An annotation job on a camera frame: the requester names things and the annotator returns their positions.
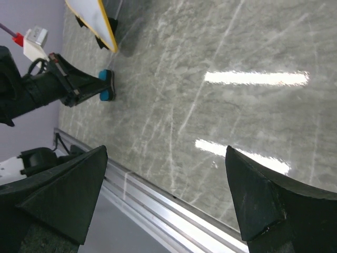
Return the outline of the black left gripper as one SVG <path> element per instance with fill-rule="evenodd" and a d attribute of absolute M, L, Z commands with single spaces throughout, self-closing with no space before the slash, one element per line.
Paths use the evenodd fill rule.
<path fill-rule="evenodd" d="M 58 53 L 35 59 L 26 73 L 26 89 L 36 107 L 60 100 L 72 107 L 107 89 L 104 81 L 71 65 Z"/>

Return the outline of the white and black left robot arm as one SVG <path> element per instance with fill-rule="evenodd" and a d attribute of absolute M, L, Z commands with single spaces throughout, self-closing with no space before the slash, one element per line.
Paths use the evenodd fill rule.
<path fill-rule="evenodd" d="M 95 95 L 101 101 L 115 99 L 113 71 L 104 69 L 94 77 L 51 53 L 34 60 L 21 76 L 9 49 L 1 46 L 1 123 L 13 127 L 13 119 L 54 101 L 71 108 Z"/>

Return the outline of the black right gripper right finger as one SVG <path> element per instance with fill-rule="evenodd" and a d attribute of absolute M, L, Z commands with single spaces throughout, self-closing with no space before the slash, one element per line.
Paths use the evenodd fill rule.
<path fill-rule="evenodd" d="M 336 252 L 336 193 L 273 171 L 228 146 L 225 166 L 250 252 Z"/>

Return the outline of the black whiteboard foot right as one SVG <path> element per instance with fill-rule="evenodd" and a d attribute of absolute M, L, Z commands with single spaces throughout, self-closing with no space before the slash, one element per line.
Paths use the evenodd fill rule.
<path fill-rule="evenodd" d="M 95 36 L 95 39 L 96 39 L 97 44 L 98 44 L 100 49 L 105 48 L 105 49 L 109 50 L 109 48 L 105 45 L 105 43 L 99 37 Z"/>

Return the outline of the black whiteboard foot left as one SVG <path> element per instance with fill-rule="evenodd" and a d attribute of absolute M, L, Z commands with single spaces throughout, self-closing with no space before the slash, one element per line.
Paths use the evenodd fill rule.
<path fill-rule="evenodd" d="M 76 18 L 80 27 L 86 27 L 87 28 L 86 24 L 80 19 L 79 16 L 75 16 L 75 18 Z"/>

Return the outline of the blue whiteboard eraser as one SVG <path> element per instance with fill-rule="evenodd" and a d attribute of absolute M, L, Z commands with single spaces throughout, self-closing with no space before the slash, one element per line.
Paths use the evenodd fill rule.
<path fill-rule="evenodd" d="M 100 100 L 103 102 L 113 101 L 116 97 L 114 72 L 112 70 L 104 69 L 100 71 L 98 78 L 104 81 L 107 85 L 107 89 L 100 93 Z"/>

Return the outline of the aluminium front rail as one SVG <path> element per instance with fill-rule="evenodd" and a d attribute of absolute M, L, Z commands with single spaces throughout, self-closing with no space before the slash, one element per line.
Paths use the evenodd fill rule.
<path fill-rule="evenodd" d="M 80 252 L 248 252 L 240 234 L 108 158 Z"/>

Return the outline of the yellow framed whiteboard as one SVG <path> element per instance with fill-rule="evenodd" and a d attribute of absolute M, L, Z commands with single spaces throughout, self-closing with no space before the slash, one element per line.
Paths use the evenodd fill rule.
<path fill-rule="evenodd" d="M 118 51 L 115 33 L 122 1 L 66 1 L 67 7 L 113 53 Z"/>

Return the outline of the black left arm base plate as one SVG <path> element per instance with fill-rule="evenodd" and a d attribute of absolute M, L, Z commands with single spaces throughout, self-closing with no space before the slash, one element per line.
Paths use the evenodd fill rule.
<path fill-rule="evenodd" d="M 66 163 L 82 154 L 85 151 L 75 145 L 71 145 L 68 155 L 58 157 L 49 148 L 36 148 L 22 152 L 18 158 L 23 160 L 24 168 L 20 171 L 22 175 L 30 177 L 42 171 Z"/>

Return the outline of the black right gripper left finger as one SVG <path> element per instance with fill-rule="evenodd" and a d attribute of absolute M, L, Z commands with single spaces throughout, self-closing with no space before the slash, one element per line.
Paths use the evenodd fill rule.
<path fill-rule="evenodd" d="M 1 162 L 1 252 L 77 252 L 105 177 L 106 147 L 30 177 L 18 156 Z"/>

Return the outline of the black whiteboard foot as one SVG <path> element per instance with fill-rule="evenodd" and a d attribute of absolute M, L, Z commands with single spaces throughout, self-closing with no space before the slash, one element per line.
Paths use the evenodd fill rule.
<path fill-rule="evenodd" d="M 86 27 L 87 28 L 86 24 L 80 19 L 79 16 L 75 16 L 75 18 L 76 18 L 80 27 Z"/>
<path fill-rule="evenodd" d="M 100 49 L 105 48 L 105 49 L 109 50 L 109 48 L 105 45 L 105 43 L 99 37 L 95 36 L 95 39 L 96 39 L 97 44 L 98 44 Z"/>

